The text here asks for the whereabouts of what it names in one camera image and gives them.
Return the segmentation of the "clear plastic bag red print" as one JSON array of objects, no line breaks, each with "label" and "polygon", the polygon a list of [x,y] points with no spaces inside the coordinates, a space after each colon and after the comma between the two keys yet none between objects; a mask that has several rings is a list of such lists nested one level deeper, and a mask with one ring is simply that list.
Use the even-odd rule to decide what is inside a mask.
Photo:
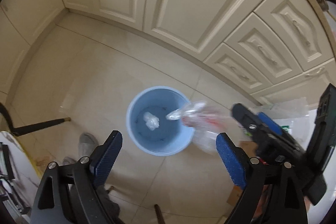
[{"label": "clear plastic bag red print", "polygon": [[189,102],[167,114],[169,121],[181,121],[194,129],[192,143],[205,153],[215,154],[216,138],[226,131],[233,119],[206,101]]}]

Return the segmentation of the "white plastic ball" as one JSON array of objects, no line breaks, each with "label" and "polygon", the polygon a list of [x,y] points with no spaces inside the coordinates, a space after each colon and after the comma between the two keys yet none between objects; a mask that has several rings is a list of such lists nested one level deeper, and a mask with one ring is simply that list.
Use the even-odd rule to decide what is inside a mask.
[{"label": "white plastic ball", "polygon": [[154,131],[159,128],[159,118],[150,112],[145,112],[143,114],[143,120],[149,130]]}]

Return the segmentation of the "light blue trash bin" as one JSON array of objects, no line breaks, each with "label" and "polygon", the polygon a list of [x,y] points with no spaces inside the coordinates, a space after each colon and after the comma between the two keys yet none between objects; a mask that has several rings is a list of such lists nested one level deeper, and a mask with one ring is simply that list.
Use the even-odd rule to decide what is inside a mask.
[{"label": "light blue trash bin", "polygon": [[189,99],[168,86],[143,90],[131,101],[126,112],[126,128],[131,140],[154,156],[175,155],[189,146],[194,129],[180,119],[166,118],[172,111],[188,104]]}]

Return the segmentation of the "dark trouser leg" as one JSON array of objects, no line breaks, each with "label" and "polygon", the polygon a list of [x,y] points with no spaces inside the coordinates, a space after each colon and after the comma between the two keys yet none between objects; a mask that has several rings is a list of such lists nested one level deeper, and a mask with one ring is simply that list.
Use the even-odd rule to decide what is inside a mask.
[{"label": "dark trouser leg", "polygon": [[101,200],[102,205],[105,208],[106,213],[109,215],[110,219],[112,219],[114,223],[123,223],[123,221],[119,218],[120,207],[117,203],[113,202],[109,198],[107,190],[105,190],[103,186],[99,186],[97,188],[97,194]]}]

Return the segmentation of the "grey slipper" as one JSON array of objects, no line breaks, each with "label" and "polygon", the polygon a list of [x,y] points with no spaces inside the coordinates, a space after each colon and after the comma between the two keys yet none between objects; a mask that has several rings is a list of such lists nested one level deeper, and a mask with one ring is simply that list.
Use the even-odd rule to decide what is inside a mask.
[{"label": "grey slipper", "polygon": [[97,139],[90,133],[84,132],[79,137],[78,151],[79,158],[89,157],[98,146]]}]

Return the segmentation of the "cream lower cabinets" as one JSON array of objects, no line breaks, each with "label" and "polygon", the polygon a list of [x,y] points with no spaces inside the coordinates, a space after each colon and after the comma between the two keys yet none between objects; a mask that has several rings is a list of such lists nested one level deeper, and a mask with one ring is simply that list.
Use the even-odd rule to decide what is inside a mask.
[{"label": "cream lower cabinets", "polygon": [[335,84],[329,2],[317,0],[1,0],[1,92],[67,10],[130,27],[198,59],[263,104]]}]

